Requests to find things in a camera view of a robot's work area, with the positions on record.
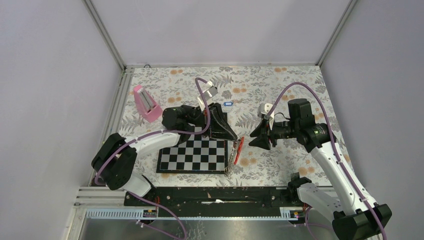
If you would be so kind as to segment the keyring with red fob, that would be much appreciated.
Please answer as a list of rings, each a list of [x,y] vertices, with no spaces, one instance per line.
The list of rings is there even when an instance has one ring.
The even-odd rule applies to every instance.
[[[224,174],[226,177],[232,175],[233,167],[237,164],[238,158],[241,154],[243,148],[245,137],[242,136],[240,139],[233,142],[231,147],[230,156],[228,158],[228,165],[224,169]]]

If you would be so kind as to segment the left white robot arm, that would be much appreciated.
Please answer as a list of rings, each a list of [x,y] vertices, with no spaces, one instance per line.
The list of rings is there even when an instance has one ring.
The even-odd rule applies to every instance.
[[[146,155],[163,148],[186,142],[192,135],[213,140],[237,141],[219,103],[205,108],[181,105],[168,107],[162,112],[163,130],[148,132],[127,140],[119,133],[111,134],[102,144],[91,162],[96,175],[96,185],[106,185],[110,190],[125,190],[135,195],[144,206],[155,200],[154,187],[149,180],[133,172],[138,154]]]

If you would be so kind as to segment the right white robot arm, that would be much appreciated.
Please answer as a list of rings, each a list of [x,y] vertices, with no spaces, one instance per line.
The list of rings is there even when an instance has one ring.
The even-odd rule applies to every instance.
[[[296,139],[324,170],[337,197],[321,191],[307,177],[296,177],[288,183],[287,201],[302,203],[323,215],[340,240],[365,240],[382,235],[392,216],[387,204],[379,204],[354,172],[347,167],[334,134],[325,123],[316,123],[311,104],[305,98],[288,102],[289,119],[275,121],[273,105],[258,107],[260,124],[250,134],[249,146],[270,150],[278,140]]]

